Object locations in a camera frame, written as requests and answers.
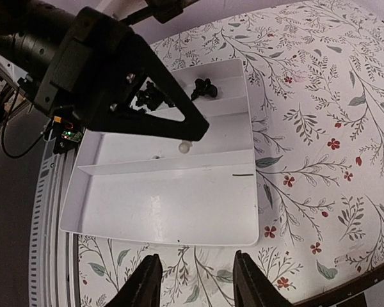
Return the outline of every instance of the small white ball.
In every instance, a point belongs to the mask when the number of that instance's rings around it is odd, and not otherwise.
[[[192,143],[189,142],[189,141],[182,141],[181,144],[179,144],[179,152],[182,153],[182,154],[187,154],[190,150],[191,150],[191,147],[192,147]]]

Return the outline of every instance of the floral patterned surface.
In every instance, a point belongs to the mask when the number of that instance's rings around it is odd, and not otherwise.
[[[259,187],[244,248],[292,302],[384,262],[384,23],[314,0],[206,24],[152,46],[170,69],[241,58]],[[104,306],[159,253],[161,306],[233,306],[235,248],[79,238],[81,306]]]

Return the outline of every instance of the wire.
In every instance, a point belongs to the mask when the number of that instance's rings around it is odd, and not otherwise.
[[[41,131],[40,133],[40,136],[34,141],[33,144],[30,145],[29,148],[27,148],[27,150],[19,155],[12,155],[10,153],[8,153],[7,149],[6,149],[6,146],[4,144],[4,134],[6,132],[6,127],[7,127],[7,122],[8,122],[8,118],[10,117],[10,114],[13,112],[13,108],[15,106],[15,103],[17,101],[17,98],[19,97],[19,93],[20,93],[20,88],[17,88],[17,91],[15,92],[15,96],[14,96],[14,100],[12,102],[12,106],[10,107],[10,110],[9,112],[7,113],[6,115],[6,118],[4,119],[4,125],[3,125],[3,128],[1,129],[1,147],[3,149],[3,152],[4,154],[11,158],[11,159],[19,159],[23,156],[25,156],[26,154],[28,154],[37,144],[38,142],[43,138],[43,136],[48,133],[49,131],[51,131],[51,129],[54,127],[54,126],[50,126],[49,128],[47,128],[45,131]]]

